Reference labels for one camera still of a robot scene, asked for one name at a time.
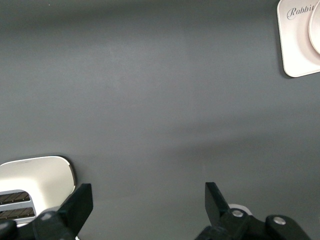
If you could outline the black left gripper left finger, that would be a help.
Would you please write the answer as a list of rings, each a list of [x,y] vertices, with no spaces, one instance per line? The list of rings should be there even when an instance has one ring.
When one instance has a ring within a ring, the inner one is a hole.
[[[48,209],[33,221],[34,239],[77,240],[92,210],[92,185],[83,183],[58,209]]]

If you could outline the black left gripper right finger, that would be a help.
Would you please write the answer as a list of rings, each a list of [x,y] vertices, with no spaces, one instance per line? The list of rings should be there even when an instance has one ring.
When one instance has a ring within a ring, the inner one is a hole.
[[[250,217],[242,209],[230,208],[214,182],[205,184],[205,210],[210,225],[194,240],[243,240]]]

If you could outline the round cream plate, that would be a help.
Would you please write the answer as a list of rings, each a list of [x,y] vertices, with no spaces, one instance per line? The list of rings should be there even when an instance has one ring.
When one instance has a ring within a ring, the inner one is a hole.
[[[320,0],[315,5],[311,14],[308,34],[312,47],[320,55]]]

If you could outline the white toaster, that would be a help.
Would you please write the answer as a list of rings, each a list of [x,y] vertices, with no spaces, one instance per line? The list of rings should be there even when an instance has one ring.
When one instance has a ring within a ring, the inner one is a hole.
[[[61,156],[14,160],[0,165],[0,221],[23,226],[59,207],[76,188],[72,165]]]

